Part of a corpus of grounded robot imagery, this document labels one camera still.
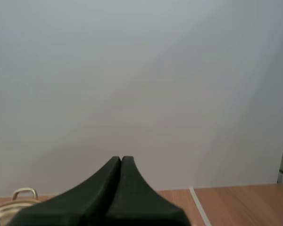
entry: pot handle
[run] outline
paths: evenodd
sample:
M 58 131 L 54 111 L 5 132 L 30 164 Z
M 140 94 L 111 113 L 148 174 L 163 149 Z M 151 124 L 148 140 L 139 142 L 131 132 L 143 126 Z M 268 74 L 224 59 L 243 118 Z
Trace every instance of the pot handle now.
M 34 190 L 33 188 L 30 188 L 30 187 L 24 187 L 24 188 L 20 188 L 20 189 L 15 190 L 11 200 L 17 199 L 17 197 L 20 193 L 25 193 L 25 192 L 33 193 L 33 199 L 38 200 L 38 194 L 37 194 L 36 190 Z

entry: brass object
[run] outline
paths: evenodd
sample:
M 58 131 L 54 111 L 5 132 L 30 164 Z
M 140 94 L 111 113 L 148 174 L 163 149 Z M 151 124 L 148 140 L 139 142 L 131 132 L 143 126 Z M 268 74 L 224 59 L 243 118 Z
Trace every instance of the brass object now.
M 33 198 L 17 199 L 20 193 L 32 192 Z M 14 191 L 11 201 L 0 204 L 0 226 L 5 226 L 21 209 L 40 203 L 38 194 L 33 188 L 25 187 Z

